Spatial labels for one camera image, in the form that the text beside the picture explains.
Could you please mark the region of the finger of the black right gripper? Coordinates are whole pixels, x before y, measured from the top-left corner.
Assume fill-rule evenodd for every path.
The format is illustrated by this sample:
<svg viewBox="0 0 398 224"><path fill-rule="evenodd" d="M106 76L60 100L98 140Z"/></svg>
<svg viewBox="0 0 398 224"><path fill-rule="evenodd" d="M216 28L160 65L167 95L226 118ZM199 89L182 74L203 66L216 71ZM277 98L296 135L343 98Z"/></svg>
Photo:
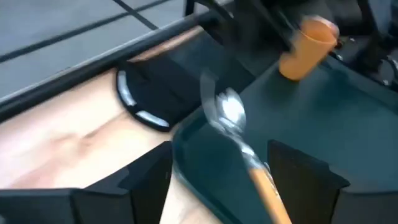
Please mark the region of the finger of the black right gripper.
<svg viewBox="0 0 398 224"><path fill-rule="evenodd" d="M261 12L261 16L265 20L266 25L270 28L272 35L282 46L283 50L288 52L293 49L291 40L294 26L284 17L280 11Z"/></svg>
<svg viewBox="0 0 398 224"><path fill-rule="evenodd" d="M345 43L348 41L347 36L339 36L335 48L333 49L333 57L339 61L343 61L343 51Z"/></svg>

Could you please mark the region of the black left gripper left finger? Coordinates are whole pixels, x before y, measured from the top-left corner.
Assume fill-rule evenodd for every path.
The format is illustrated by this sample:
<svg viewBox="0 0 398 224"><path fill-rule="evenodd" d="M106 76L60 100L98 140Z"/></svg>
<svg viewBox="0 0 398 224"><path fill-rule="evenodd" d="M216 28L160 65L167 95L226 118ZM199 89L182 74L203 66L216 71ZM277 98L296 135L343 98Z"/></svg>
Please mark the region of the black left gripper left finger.
<svg viewBox="0 0 398 224"><path fill-rule="evenodd" d="M172 174L164 141L113 174L73 193L78 223L159 223Z"/></svg>

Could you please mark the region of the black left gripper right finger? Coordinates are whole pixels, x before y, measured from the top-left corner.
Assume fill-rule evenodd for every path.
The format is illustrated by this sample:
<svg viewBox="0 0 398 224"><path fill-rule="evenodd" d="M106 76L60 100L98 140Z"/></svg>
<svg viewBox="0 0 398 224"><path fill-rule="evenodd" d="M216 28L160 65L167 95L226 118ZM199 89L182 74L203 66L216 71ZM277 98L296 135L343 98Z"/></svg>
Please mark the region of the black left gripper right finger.
<svg viewBox="0 0 398 224"><path fill-rule="evenodd" d="M292 223L331 223L340 189L349 182L329 165L282 142L270 140L267 159Z"/></svg>

